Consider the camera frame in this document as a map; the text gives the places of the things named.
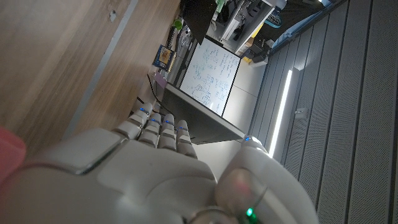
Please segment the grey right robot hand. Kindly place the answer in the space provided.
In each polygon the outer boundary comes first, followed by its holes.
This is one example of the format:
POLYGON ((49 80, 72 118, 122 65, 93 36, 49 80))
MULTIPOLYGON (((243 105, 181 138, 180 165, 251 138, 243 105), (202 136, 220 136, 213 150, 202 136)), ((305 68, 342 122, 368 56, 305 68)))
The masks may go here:
POLYGON ((253 136, 220 178, 185 121, 148 103, 117 128, 90 129, 1 179, 2 223, 317 223, 298 180, 253 136))

